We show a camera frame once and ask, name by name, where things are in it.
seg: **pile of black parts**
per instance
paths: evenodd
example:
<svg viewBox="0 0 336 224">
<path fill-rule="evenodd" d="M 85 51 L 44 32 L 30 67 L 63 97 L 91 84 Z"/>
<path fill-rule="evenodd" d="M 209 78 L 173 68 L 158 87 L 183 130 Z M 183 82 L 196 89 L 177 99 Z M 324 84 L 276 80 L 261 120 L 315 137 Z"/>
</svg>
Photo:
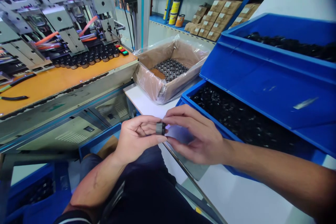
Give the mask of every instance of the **pile of black parts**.
<svg viewBox="0 0 336 224">
<path fill-rule="evenodd" d="M 186 73 L 189 70 L 189 68 L 183 66 L 180 62 L 174 59 L 167 59 L 157 64 L 154 68 L 165 75 L 166 82 L 170 82 L 176 79 L 178 76 Z"/>
<path fill-rule="evenodd" d="M 206 83 L 190 98 L 244 143 L 288 154 L 311 150 L 308 142 L 215 85 Z"/>
<path fill-rule="evenodd" d="M 74 55 L 63 56 L 53 60 L 55 67 L 66 67 L 76 69 L 77 67 L 87 68 L 99 61 L 107 62 L 119 56 L 119 49 L 112 43 L 99 44 L 91 47 L 89 51 Z"/>
<path fill-rule="evenodd" d="M 253 32 L 244 38 L 278 47 L 287 51 L 292 51 L 294 53 L 299 53 L 313 58 L 336 63 L 336 42 L 329 43 L 326 46 L 320 46 L 316 44 L 301 44 L 298 40 L 281 36 L 260 36 L 258 32 Z"/>
</svg>

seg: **black sleeve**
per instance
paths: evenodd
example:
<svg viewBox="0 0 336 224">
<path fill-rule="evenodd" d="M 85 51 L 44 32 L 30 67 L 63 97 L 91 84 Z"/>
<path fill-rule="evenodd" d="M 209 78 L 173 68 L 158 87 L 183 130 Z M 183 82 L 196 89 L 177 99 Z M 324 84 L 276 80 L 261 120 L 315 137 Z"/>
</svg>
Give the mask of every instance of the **black sleeve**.
<svg viewBox="0 0 336 224">
<path fill-rule="evenodd" d="M 54 224 L 92 224 L 91 218 L 81 210 L 73 210 L 62 214 Z"/>
</svg>

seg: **can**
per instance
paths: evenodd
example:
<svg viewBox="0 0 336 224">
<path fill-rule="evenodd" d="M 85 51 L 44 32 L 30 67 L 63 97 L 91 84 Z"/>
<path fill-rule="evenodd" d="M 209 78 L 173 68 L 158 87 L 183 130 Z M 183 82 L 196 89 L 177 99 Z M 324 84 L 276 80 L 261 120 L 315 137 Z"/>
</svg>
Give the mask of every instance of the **can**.
<svg viewBox="0 0 336 224">
<path fill-rule="evenodd" d="M 166 20 L 167 9 L 164 10 L 163 20 Z"/>
<path fill-rule="evenodd" d="M 180 3 L 181 1 L 180 0 L 176 0 L 173 2 L 173 6 L 171 7 L 171 14 L 177 14 L 178 13 L 178 9 L 180 7 Z"/>
<path fill-rule="evenodd" d="M 174 25 L 176 22 L 177 14 L 170 14 L 169 25 Z"/>
<path fill-rule="evenodd" d="M 176 24 L 175 24 L 175 26 L 176 27 L 182 27 L 183 26 L 183 22 L 184 22 L 184 17 L 185 17 L 185 15 L 179 15 L 178 17 L 177 17 L 177 19 L 176 19 Z"/>
</svg>

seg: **black cable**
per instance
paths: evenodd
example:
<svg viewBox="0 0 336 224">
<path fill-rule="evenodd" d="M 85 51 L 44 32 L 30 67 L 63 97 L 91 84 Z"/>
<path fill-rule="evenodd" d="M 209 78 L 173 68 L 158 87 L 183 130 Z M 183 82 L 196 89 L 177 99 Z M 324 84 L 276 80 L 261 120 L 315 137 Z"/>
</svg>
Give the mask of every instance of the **black cable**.
<svg viewBox="0 0 336 224">
<path fill-rule="evenodd" d="M 124 7 L 124 12 L 125 12 L 126 20 L 127 20 L 128 30 L 129 30 L 129 36 L 131 37 L 132 50 L 134 51 L 133 41 L 132 41 L 132 34 L 131 34 L 130 24 L 129 24 L 128 18 L 127 18 L 127 13 L 126 13 L 126 9 L 125 9 L 125 3 L 124 3 L 123 0 L 121 0 L 121 2 L 122 2 L 122 6 Z"/>
</svg>

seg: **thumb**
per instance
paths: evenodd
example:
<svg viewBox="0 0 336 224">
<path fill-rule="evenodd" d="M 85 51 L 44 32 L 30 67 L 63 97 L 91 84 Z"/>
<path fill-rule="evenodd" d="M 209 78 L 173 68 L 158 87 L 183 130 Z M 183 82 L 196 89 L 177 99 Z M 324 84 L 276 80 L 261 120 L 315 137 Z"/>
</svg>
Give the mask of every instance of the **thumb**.
<svg viewBox="0 0 336 224">
<path fill-rule="evenodd" d="M 148 149 L 149 147 L 153 147 L 155 145 L 167 141 L 167 138 L 162 135 L 150 135 L 141 138 L 141 141 L 144 143 L 146 149 Z"/>
</svg>

